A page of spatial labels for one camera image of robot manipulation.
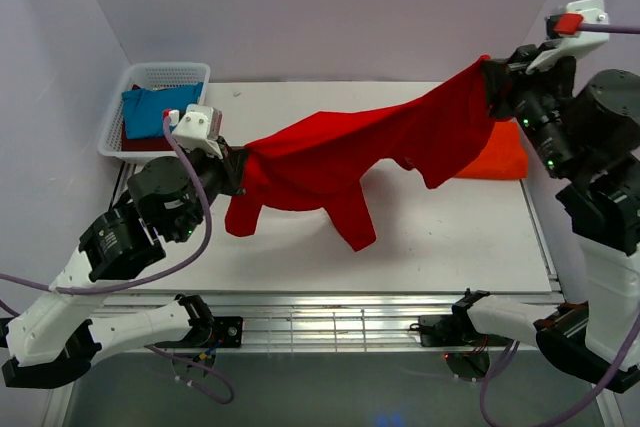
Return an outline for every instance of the white plastic basket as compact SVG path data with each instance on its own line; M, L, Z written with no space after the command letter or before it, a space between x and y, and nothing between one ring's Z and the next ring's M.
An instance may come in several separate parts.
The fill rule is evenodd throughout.
M135 64L127 69L118 85L104 127L98 142L98 151L107 157L117 157L132 164L144 164L151 159L167 155L167 152L123 152L122 151L122 93L131 90L133 85L144 89L165 89L193 85L202 82L199 105L204 105L211 69L207 64L191 62L150 62Z

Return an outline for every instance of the folded blue cloth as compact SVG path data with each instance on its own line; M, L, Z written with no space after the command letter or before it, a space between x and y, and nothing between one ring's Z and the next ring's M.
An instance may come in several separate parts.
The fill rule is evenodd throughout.
M187 110L198 103L203 83L165 90L138 89L122 93L122 116L128 139L162 137L162 113L166 109Z

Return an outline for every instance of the laundry basket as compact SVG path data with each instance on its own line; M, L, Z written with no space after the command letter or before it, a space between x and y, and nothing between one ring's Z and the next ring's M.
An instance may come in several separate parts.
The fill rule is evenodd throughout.
M202 82L202 93L198 104L204 105L211 69L207 64L191 62L150 62L135 64L124 73L118 90L107 112L104 127L98 143L98 151L107 157L117 157L133 164L144 164L151 159L167 155L167 152L124 152L122 151L122 93L133 85L143 89L165 89L193 85Z

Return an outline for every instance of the gray floor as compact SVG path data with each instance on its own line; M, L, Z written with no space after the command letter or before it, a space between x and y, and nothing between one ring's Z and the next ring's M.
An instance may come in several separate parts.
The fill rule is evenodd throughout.
M171 372L168 360L149 354L113 357L78 382L65 426L486 425L478 385L403 371L446 374L441 354L220 355L217 367L237 390L228 406L154 375ZM216 386L213 379L205 382ZM588 388L539 353L519 352L492 382L489 408L505 426L531 425L562 412ZM563 424L602 425L596 404Z

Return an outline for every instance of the orange cloth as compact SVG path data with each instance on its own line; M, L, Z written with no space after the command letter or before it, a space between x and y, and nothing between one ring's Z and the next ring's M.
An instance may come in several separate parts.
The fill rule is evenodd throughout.
M464 179L517 180L527 176L527 154L520 144L515 122L499 122L480 155L455 177Z

